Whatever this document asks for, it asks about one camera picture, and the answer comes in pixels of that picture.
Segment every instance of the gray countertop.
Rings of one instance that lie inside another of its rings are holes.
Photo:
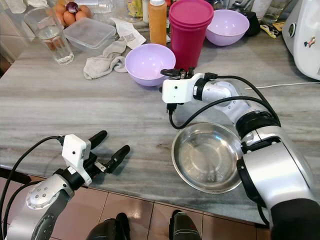
[[[242,185],[212,195],[193,189],[179,177],[171,160],[171,144],[178,131],[171,127],[156,87],[141,87],[128,73],[112,72],[86,80],[83,67],[87,57],[92,54],[75,51],[72,63],[58,65],[34,42],[0,79],[0,166],[11,168],[23,152],[44,137],[72,133],[89,138],[107,130],[107,140],[94,150],[102,161],[125,144],[131,152],[115,174],[99,175],[93,187],[262,222]],[[205,40],[195,72],[238,75],[256,86],[313,81],[297,70],[281,37],[272,39],[263,32],[227,47]],[[313,191],[320,200],[320,85],[261,91],[310,164],[316,183]],[[247,94],[254,96],[252,90]],[[202,106],[179,106],[175,121],[182,123]],[[233,128],[214,109],[194,122]],[[24,159],[18,170],[48,177],[65,167],[61,150],[58,142],[46,142]]]

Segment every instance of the pink cup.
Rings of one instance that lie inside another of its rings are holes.
[[[180,0],[169,11],[175,68],[196,67],[214,9],[204,0]]]

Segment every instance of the red onion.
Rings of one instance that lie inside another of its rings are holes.
[[[78,4],[76,4],[73,1],[68,2],[68,4],[65,6],[65,8],[71,14],[75,14],[79,11]]]

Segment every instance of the black cable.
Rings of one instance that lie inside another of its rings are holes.
[[[258,208],[258,212],[259,212],[260,218],[262,219],[264,224],[269,228],[270,224],[269,224],[269,221],[266,219],[266,216],[265,216],[264,212],[262,211],[262,207],[258,204],[257,208]]]
[[[251,96],[231,96],[231,97],[226,97],[214,102],[211,102],[209,104],[207,104],[206,106],[200,108],[198,111],[196,111],[191,117],[189,117],[184,124],[177,126],[175,125],[173,119],[172,119],[172,114],[169,114],[169,121],[172,125],[172,127],[174,127],[175,129],[183,129],[185,128],[196,116],[198,116],[199,114],[201,114],[202,112],[204,112],[205,110],[207,110],[208,108],[211,108],[217,104],[221,104],[224,102],[229,102],[229,101],[233,101],[233,100],[249,100],[249,101],[253,101],[256,103],[261,104],[262,106],[264,106],[271,114],[272,116],[275,118],[275,116],[277,115],[275,113],[275,111],[273,110],[273,108],[270,105],[267,105],[267,103],[265,103],[263,100],[260,100],[258,98],[255,97],[251,97]]]
[[[252,88],[253,91],[255,91],[255,93],[259,96],[259,98],[261,98],[262,101],[264,101],[269,106],[269,108],[271,108],[273,110],[273,108],[271,107],[270,103],[263,96],[263,94],[255,87],[255,85],[253,85],[251,82],[249,82],[245,78],[240,77],[240,76],[233,76],[233,75],[224,75],[224,76],[219,76],[218,75],[216,78],[217,79],[236,79],[236,80],[239,80],[239,81],[247,84],[250,88]],[[276,121],[278,122],[279,126],[281,127],[280,119],[279,119],[277,114],[274,115],[274,118],[276,119]]]
[[[46,137],[40,141],[38,141],[35,145],[33,145],[31,148],[29,148],[19,159],[18,161],[14,164],[6,182],[5,182],[5,185],[4,185],[4,188],[3,188],[3,191],[2,191],[2,195],[1,195],[1,199],[0,199],[0,220],[2,219],[2,210],[3,210],[3,207],[4,207],[4,202],[5,202],[5,197],[6,197],[6,193],[7,193],[7,190],[8,190],[8,187],[9,187],[9,184],[10,184],[10,181],[18,167],[18,165],[21,163],[21,161],[33,150],[35,149],[36,147],[38,147],[40,144],[44,143],[45,141],[48,141],[50,139],[57,139],[58,141],[61,139],[60,136],[49,136],[49,137]],[[3,232],[2,232],[2,227],[0,226],[0,240],[3,240],[4,237],[3,237]]]
[[[5,213],[4,213],[4,218],[3,218],[3,237],[4,237],[4,238],[6,238],[6,236],[7,236],[7,225],[8,225],[9,211],[10,211],[11,205],[12,205],[12,203],[14,202],[16,196],[18,195],[18,193],[19,193],[21,190],[25,189],[26,187],[29,187],[29,186],[31,186],[31,185],[38,184],[38,183],[40,183],[40,182],[42,182],[42,180],[41,180],[41,181],[32,181],[32,182],[29,182],[29,183],[27,183],[27,184],[19,187],[19,188],[14,192],[14,194],[11,196],[11,198],[10,198],[10,200],[9,200],[7,206],[6,206]]]

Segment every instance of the white appliance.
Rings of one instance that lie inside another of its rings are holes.
[[[299,0],[282,36],[300,72],[320,80],[320,0]]]

